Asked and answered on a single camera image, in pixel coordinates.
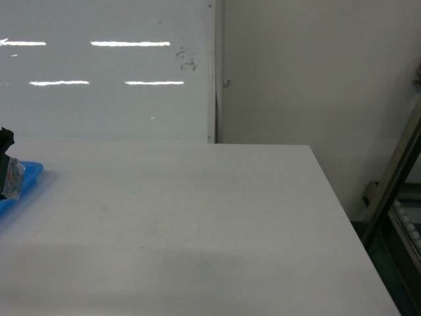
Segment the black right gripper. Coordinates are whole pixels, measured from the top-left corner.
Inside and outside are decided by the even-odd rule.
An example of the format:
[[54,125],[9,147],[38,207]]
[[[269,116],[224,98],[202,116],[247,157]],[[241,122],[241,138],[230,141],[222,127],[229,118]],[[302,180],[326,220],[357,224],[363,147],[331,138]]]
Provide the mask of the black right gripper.
[[10,148],[10,146],[14,145],[14,132],[2,127],[0,135],[1,135],[0,190],[1,190],[1,199],[6,199],[6,197],[3,195],[3,190],[5,188],[9,161],[11,159],[6,154],[6,151]]

